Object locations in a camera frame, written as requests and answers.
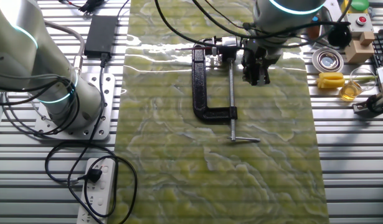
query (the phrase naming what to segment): green marble mat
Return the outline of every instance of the green marble mat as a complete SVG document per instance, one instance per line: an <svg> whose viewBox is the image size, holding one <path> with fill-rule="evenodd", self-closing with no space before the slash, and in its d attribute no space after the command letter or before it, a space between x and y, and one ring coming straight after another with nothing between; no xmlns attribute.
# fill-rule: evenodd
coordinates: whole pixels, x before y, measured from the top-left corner
<svg viewBox="0 0 383 224"><path fill-rule="evenodd" d="M227 35L190 1L160 3L168 21L186 35ZM252 20L252 4L214 2L238 22ZM265 87L243 82L237 66L237 135L262 141L234 144L226 139L227 125L204 124L194 116L191 51L175 50L192 44L163 24L154 1L132 0L128 33L115 146L139 176L127 223L329 223L299 49L284 53ZM228 69L214 66L213 58L208 63L209 105L228 106ZM133 192L129 170L123 166L121 171L119 212L110 223L125 216Z"/></svg>

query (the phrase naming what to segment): black clamp frame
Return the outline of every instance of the black clamp frame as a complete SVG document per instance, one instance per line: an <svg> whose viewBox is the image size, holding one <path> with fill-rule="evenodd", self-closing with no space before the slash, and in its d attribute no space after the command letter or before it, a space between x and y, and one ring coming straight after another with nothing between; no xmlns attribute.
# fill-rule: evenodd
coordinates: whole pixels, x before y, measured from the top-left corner
<svg viewBox="0 0 383 224"><path fill-rule="evenodd" d="M217 39L201 40L203 42L211 42L216 44L218 41L222 42L223 46L229 46L227 48L212 48L206 49L199 44L194 45L192 50L192 107L194 114L203 121L207 122L230 122L231 141L247 140L252 142L259 142L259 139L255 138L241 138L235 137L235 120L238 119L237 107L234 103L234 81L233 81L233 64L237 56L237 38L236 37L223 37ZM210 55L218 53L222 55L223 62L230 63L229 80L230 80L230 106L225 108L210 108L207 101L207 84L206 84L206 54Z"/></svg>
<svg viewBox="0 0 383 224"><path fill-rule="evenodd" d="M204 46L194 45L192 50L192 107L194 114L203 121L230 121L237 119L237 107L210 108L207 100L206 62Z"/></svg>

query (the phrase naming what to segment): glass cup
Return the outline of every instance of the glass cup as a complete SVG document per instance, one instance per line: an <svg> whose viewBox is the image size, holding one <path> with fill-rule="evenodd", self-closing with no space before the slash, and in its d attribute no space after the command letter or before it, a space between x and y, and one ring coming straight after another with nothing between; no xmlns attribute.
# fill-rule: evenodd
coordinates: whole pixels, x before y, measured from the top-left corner
<svg viewBox="0 0 383 224"><path fill-rule="evenodd" d="M358 70L365 70L369 73L357 74L356 71ZM344 101L353 101L360 93L372 90L376 85L377 77L372 71L366 68L357 68L351 72L349 81L341 88L339 96Z"/></svg>

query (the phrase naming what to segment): black keyboard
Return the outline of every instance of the black keyboard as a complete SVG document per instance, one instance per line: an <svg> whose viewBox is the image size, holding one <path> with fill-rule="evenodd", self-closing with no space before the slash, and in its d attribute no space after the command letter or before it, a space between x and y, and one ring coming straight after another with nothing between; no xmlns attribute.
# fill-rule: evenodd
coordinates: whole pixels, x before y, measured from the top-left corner
<svg viewBox="0 0 383 224"><path fill-rule="evenodd" d="M372 46L374 47L374 61L375 68L383 66L383 32L376 34L376 39L373 41Z"/></svg>

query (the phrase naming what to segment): green cap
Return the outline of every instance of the green cap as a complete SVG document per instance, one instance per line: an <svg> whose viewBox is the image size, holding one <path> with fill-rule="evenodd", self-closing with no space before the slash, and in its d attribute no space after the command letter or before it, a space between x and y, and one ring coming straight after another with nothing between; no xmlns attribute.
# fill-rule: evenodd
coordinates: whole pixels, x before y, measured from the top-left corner
<svg viewBox="0 0 383 224"><path fill-rule="evenodd" d="M352 8L357 11L364 11L369 7L368 0L351 0Z"/></svg>

